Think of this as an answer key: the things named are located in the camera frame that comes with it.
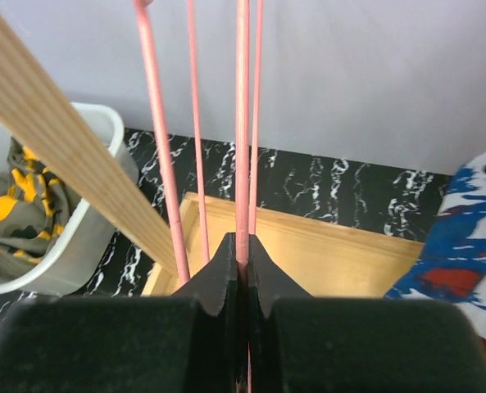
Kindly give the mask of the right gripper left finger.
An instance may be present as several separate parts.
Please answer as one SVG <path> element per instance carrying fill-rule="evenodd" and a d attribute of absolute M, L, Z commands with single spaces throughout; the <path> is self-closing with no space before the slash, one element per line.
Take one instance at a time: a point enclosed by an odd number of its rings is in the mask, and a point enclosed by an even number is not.
<path fill-rule="evenodd" d="M 27 300 L 0 327 L 0 392 L 233 392 L 234 237 L 172 296 Z"/>

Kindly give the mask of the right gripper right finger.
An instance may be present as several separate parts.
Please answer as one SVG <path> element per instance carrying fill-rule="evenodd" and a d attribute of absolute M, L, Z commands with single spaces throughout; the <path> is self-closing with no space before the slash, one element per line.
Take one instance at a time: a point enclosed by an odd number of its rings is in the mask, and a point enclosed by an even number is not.
<path fill-rule="evenodd" d="M 486 392 L 469 320 L 436 300 L 314 297 L 249 241 L 255 392 Z"/>

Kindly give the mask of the camouflage yellow trousers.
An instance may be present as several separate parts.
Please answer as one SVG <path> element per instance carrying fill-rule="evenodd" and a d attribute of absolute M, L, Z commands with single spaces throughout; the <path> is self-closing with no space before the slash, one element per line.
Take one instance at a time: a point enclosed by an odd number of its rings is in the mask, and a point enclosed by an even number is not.
<path fill-rule="evenodd" d="M 0 171 L 0 282 L 42 261 L 79 201 L 28 147 L 11 140 L 7 169 Z"/>

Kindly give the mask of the pink wire hanger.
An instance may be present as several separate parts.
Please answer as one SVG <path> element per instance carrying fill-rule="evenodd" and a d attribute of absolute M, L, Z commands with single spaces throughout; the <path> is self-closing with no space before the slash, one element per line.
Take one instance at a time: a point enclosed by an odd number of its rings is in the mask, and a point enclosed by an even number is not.
<path fill-rule="evenodd" d="M 236 2 L 236 185 L 235 254 L 243 285 L 248 285 L 249 244 L 249 61 L 250 2 Z"/>
<path fill-rule="evenodd" d="M 170 158 L 170 144 L 166 129 L 166 118 L 161 93 L 161 83 L 158 73 L 158 64 L 156 59 L 155 39 L 152 33 L 151 21 L 148 14 L 148 5 L 150 4 L 151 3 L 149 1 L 135 1 L 134 9 L 136 11 L 137 26 L 139 30 L 139 37 L 143 54 L 143 63 L 148 83 L 148 96 L 152 112 L 154 134 L 158 148 L 158 160 L 161 178 L 162 182 L 164 183 L 166 208 L 169 218 L 170 233 L 172 236 L 177 272 L 180 283 L 185 284 L 190 280 L 190 272 L 188 266 L 187 252 L 185 250 L 184 230 L 182 228 L 179 213 L 175 174 Z M 205 190 L 203 181 L 202 139 L 198 100 L 198 68 L 194 2 L 187 1 L 186 9 L 188 21 L 188 45 L 193 101 L 193 126 L 197 170 L 199 219 L 202 235 L 202 258 L 203 262 L 206 264 L 210 261 L 210 252 L 207 229 L 207 208 L 205 202 Z"/>

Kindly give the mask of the blue patterned trousers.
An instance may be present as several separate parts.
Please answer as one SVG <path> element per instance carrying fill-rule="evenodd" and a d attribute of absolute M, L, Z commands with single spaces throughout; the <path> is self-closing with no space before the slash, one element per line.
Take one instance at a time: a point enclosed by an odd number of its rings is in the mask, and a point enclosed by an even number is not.
<path fill-rule="evenodd" d="M 486 349 L 486 152 L 452 177 L 420 256 L 386 297 L 453 303 Z"/>

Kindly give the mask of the white plastic basket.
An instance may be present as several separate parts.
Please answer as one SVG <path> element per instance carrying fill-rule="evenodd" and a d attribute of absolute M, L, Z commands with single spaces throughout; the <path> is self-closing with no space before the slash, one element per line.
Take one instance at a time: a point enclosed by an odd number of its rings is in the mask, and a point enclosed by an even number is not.
<path fill-rule="evenodd" d="M 71 105 L 129 178 L 137 182 L 139 169 L 123 141 L 125 126 L 119 113 L 98 104 L 72 102 Z M 0 171 L 7 169 L 10 139 L 9 131 L 0 124 Z M 34 291 L 64 296 L 79 290 L 92 277 L 114 232 L 115 227 L 82 199 L 60 239 L 38 266 L 12 280 L 0 278 L 0 295 Z"/>

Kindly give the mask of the black marble mat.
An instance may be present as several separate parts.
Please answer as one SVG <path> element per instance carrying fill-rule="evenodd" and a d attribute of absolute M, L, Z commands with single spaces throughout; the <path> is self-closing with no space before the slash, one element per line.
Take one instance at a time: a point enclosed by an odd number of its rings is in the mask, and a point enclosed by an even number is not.
<path fill-rule="evenodd" d="M 166 204 L 153 132 L 126 129 L 125 145 L 139 168 L 138 186 L 166 219 Z M 170 136 L 179 201 L 197 191 L 194 139 Z M 205 192 L 234 201 L 233 142 L 202 140 Z M 423 170 L 259 148 L 260 207 L 374 233 L 423 242 L 451 176 Z M 128 238 L 114 233 L 100 264 L 76 296 L 139 296 L 152 261 Z M 40 297 L 14 291 L 0 295 L 0 323 L 19 300 Z"/>

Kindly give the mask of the wooden clothes rack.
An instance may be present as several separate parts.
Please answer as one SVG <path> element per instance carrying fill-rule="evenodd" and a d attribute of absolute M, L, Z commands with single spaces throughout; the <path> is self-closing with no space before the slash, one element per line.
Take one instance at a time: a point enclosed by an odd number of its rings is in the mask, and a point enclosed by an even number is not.
<path fill-rule="evenodd" d="M 179 289 L 168 224 L 1 15 L 0 124 L 43 153 L 74 185 L 80 201 L 152 258 L 144 296 L 168 296 Z M 419 242 L 265 208 L 257 211 L 253 237 L 292 280 L 316 296 L 380 297 L 422 248 Z"/>

